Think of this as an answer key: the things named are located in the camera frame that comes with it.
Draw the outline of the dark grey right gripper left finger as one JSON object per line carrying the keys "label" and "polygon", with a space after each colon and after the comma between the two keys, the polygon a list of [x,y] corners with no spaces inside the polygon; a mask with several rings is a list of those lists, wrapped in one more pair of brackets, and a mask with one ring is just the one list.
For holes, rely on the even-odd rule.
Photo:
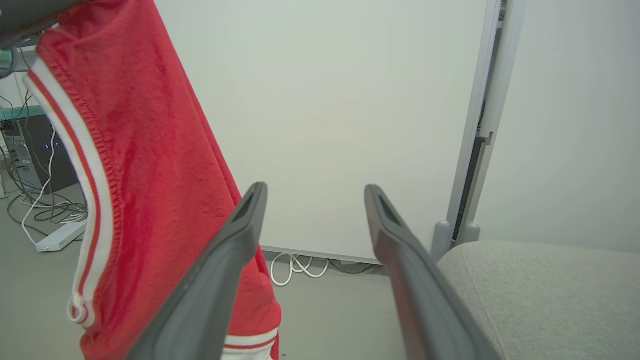
{"label": "dark grey right gripper left finger", "polygon": [[268,185],[252,184],[126,355],[128,360],[219,360],[246,264],[254,259]]}

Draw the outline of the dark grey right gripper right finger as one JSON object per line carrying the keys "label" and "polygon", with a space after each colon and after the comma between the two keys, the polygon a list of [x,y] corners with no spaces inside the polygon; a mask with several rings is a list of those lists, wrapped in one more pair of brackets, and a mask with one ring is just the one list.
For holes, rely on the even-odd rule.
{"label": "dark grey right gripper right finger", "polygon": [[383,189],[364,190],[375,257],[387,269],[409,360],[497,360],[462,299]]}

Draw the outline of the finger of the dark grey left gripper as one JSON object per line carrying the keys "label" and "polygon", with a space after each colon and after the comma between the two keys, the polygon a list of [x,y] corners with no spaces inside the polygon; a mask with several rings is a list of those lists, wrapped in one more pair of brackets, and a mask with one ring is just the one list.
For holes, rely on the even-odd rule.
{"label": "finger of the dark grey left gripper", "polygon": [[84,0],[2,0],[0,47],[10,50],[57,23],[58,17]]}

